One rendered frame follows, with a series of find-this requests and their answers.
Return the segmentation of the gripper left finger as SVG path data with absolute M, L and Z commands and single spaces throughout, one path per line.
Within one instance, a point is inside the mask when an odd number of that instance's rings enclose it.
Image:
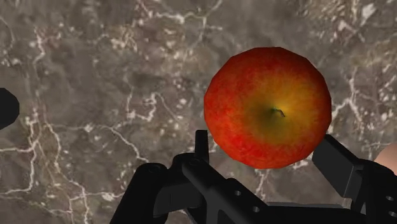
M 195 150 L 178 154 L 170 168 L 140 165 L 110 224 L 165 224 L 185 210 L 194 224 L 265 224 L 266 204 L 236 179 L 209 165 L 206 130 L 195 133 Z

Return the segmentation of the pale pink rounded object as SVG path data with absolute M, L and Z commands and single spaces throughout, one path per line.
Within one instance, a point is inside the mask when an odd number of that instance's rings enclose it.
M 375 162 L 392 170 L 397 176 L 397 143 L 391 143 L 381 150 Z

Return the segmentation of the black rounded object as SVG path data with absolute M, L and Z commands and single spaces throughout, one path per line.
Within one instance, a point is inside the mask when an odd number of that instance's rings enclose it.
M 13 124 L 19 114 L 18 99 L 6 88 L 0 88 L 0 130 Z

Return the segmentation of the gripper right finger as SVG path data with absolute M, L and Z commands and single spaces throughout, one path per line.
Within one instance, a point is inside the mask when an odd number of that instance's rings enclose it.
M 358 158 L 327 134 L 312 162 L 351 210 L 365 211 L 365 224 L 397 224 L 397 175 L 384 165 Z

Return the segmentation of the red yellow apple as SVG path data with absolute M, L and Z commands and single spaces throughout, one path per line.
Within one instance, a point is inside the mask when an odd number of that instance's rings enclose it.
M 281 47 L 253 48 L 230 57 L 213 76 L 204 118 L 230 158 L 278 169 L 307 158 L 323 140 L 331 95 L 307 58 Z

